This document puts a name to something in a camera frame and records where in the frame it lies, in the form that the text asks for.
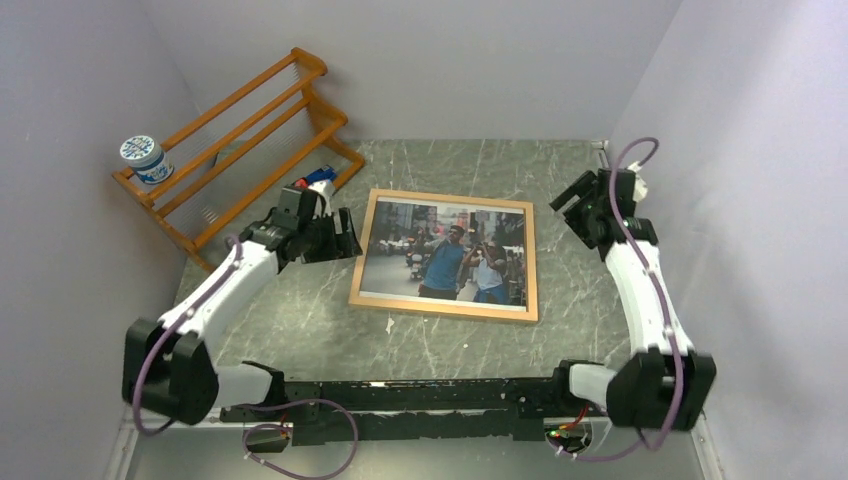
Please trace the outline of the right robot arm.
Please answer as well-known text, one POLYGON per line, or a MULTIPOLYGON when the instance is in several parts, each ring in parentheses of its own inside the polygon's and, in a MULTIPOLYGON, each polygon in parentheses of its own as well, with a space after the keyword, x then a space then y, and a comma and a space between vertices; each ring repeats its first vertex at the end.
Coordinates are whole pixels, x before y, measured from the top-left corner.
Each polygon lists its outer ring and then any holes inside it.
POLYGON ((630 357, 619 369, 564 361, 549 392, 572 415, 587 402, 616 427, 662 432, 694 428, 716 378, 713 357, 696 351, 668 297, 652 222, 639 218, 636 173, 587 170, 551 201, 566 225, 596 250, 613 278, 627 322, 630 357))

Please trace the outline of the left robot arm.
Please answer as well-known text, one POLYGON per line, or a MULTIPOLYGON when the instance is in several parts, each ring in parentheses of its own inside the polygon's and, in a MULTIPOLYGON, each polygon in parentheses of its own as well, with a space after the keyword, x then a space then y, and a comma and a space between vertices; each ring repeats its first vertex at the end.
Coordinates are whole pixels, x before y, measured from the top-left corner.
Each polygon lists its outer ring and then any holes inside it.
POLYGON ((140 433, 196 425, 217 408, 249 408, 262 420, 284 411, 282 371, 251 361, 221 367, 213 353, 235 315, 289 264, 361 255, 351 212, 333 209, 334 193, 329 180, 283 187, 263 219, 227 236, 225 259, 199 287, 157 319, 130 325, 121 394, 140 433))

